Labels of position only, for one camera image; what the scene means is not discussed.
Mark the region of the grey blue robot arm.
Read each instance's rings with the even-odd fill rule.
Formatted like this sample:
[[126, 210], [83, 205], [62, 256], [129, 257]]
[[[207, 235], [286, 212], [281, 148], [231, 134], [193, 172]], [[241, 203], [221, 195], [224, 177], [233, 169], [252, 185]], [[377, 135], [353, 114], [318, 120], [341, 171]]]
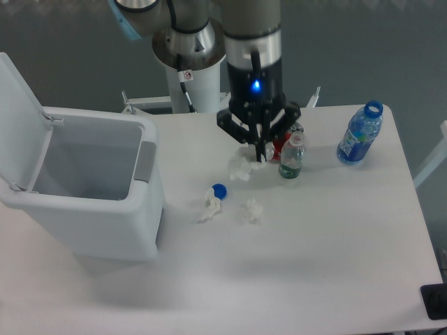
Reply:
[[139, 37], [152, 36], [154, 53], [176, 70], [198, 70], [227, 60], [228, 108], [217, 125], [241, 144], [254, 145], [256, 160], [300, 117], [282, 88], [279, 1], [218, 1], [221, 21], [209, 1], [111, 1]]

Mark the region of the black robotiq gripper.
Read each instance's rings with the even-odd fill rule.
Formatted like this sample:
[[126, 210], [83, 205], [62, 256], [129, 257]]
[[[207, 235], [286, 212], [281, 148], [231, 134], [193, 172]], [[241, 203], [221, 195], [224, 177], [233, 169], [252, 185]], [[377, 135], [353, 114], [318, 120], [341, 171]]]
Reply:
[[282, 137], [301, 116], [300, 106], [286, 100], [282, 60], [258, 72], [227, 64], [230, 102], [217, 113], [217, 126], [240, 143], [254, 144], [256, 160], [267, 161], [267, 143]]

